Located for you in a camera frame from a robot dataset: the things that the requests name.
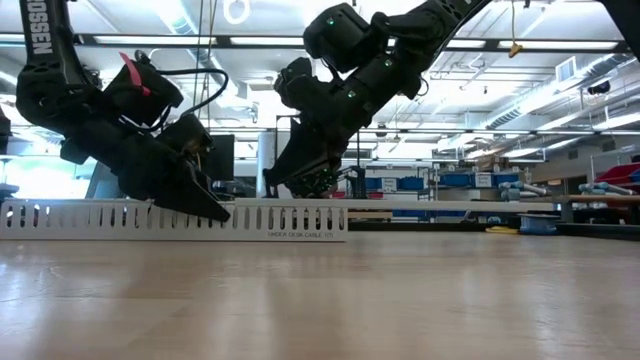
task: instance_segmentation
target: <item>ceiling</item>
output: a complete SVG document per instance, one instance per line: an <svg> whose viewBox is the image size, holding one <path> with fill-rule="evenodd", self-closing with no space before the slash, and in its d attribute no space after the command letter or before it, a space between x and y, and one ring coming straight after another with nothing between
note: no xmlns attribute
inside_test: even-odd
<svg viewBox="0 0 640 360"><path fill-rule="evenodd" d="M244 2L250 10L244 21L235 24L234 18L243 16ZM76 33L114 35L171 35L176 30L169 26L175 18L183 14L189 19L193 32L204 35L210 33L213 18L213 36L291 36L299 37L305 26L323 9L340 3L333 0L79 0L69 3L71 22ZM373 13L383 11L388 15L405 13L422 3L420 0L358 0L356 10L370 19ZM457 34L456 38L510 39L512 30L516 38L567 40L567 41L619 41L623 40L602 5L595 1L532 1L528 9L524 2L515 2L512 17L511 1L494 1L471 19ZM0 0L0 34L21 33L18 1ZM571 43L563 42L563 49L549 53L523 52L509 58L506 52L444 52L424 74L429 84L427 95L410 101L397 96L374 118L375 123L386 124L389 128L406 129L454 129L474 128L488 114L509 102L526 97L532 89L553 81L556 66L575 56L577 64L592 62L605 54L576 54ZM134 48L122 46L77 47L81 61L90 68L100 70L105 81L110 81L122 67L119 52L133 56ZM184 48L170 48L163 44L148 44L142 50L152 55L152 60L163 70L194 68L194 57ZM250 91L239 93L228 90L225 102L218 102L203 121L214 127L273 127L276 115L293 114L279 102L271 83L280 69L291 61L306 56L300 49L272 46L269 49L214 49L212 59L217 66L227 71L236 85L242 89L248 85ZM24 64L26 56L21 45L2 44L0 40L0 69L9 75L17 75L19 67L7 64ZM330 72L315 61L315 73L321 80L330 80ZM638 65L632 63L609 76L611 94L623 95L633 90L640 80ZM193 101L194 94L202 92L202 76L174 77L181 90ZM579 91L568 91L552 103L530 115L541 117L541 121L551 121L580 110L585 106L597 105L604 96L580 97ZM635 97L612 105L628 106ZM257 118L244 111L256 104ZM603 111L594 110L593 117L602 117ZM588 117L580 117L571 125L584 125ZM533 124L533 120L523 121L520 128ZM253 143L258 132L238 134L238 139ZM389 135L390 141L401 145L422 142L424 151L431 151L434 144L449 138L446 134L405 134L401 137ZM379 141L375 134L362 134L363 141ZM486 147L502 137L486 136L469 143ZM415 152L415 145L405 146L407 152ZM247 154L250 150L243 147Z"/></svg>

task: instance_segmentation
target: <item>desk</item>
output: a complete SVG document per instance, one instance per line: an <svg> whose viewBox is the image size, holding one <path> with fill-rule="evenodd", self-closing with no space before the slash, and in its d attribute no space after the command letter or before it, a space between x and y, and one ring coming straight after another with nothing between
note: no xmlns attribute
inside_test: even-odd
<svg viewBox="0 0 640 360"><path fill-rule="evenodd" d="M629 208L631 224L640 225L640 195L560 195L548 196L536 199L527 199L527 202L550 202L560 205L562 221L573 223L573 203L604 202L609 205L627 206Z"/></svg>

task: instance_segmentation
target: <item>red strap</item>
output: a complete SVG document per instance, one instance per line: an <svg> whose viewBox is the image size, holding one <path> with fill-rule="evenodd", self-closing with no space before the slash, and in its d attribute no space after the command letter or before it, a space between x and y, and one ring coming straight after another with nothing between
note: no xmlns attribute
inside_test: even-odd
<svg viewBox="0 0 640 360"><path fill-rule="evenodd" d="M122 58L122 60L124 60L125 65L127 65L127 69L129 69L129 75L131 76L131 82L133 83L133 85L139 86L142 88L142 95L144 96L151 95L151 90L149 90L147 87L142 85L142 77L138 72L138 68L136 68L136 66L133 64L133 61L131 61L131 59L129 59L127 54L123 52L120 53L120 57Z"/></svg>

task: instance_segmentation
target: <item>wooden floor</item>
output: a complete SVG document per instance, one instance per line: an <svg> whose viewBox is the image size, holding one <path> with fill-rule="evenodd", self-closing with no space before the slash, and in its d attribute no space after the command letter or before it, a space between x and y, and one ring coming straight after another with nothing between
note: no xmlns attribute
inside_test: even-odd
<svg viewBox="0 0 640 360"><path fill-rule="evenodd" d="M2 241L0 359L640 359L640 243L384 236Z"/></svg>

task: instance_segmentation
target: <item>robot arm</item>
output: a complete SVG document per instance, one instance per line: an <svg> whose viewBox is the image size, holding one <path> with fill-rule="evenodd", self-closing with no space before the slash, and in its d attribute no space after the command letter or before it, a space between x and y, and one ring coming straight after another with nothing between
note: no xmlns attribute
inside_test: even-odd
<svg viewBox="0 0 640 360"><path fill-rule="evenodd" d="M640 16L640 3L600 1L639 54L640 33L634 19ZM387 102L396 94L409 99L417 95L421 74L458 30L491 2L429 0L404 15L376 13L371 24L348 4L321 13L305 30L304 44L312 58L326 63L334 79L321 82L313 77L307 58L281 71L275 90L283 104L300 111L300 124L295 131L292 124L289 144L274 167L264 171L266 183L299 183L298 178L334 169L349 139L369 126ZM387 50L390 38L395 39L393 51ZM346 79L340 79L339 72L351 70Z"/></svg>
<svg viewBox="0 0 640 360"><path fill-rule="evenodd" d="M209 178L190 159L198 151L206 155L210 145L202 124L187 111L163 129L183 98L161 75L193 71L160 72L142 52L135 60L121 54L125 65L101 91L75 53L82 39L71 29L67 0L20 0L20 9L27 64L16 105L29 122L64 136L61 157L77 164L94 157L132 198L226 221L229 213L216 202ZM154 138L158 129L162 134Z"/></svg>

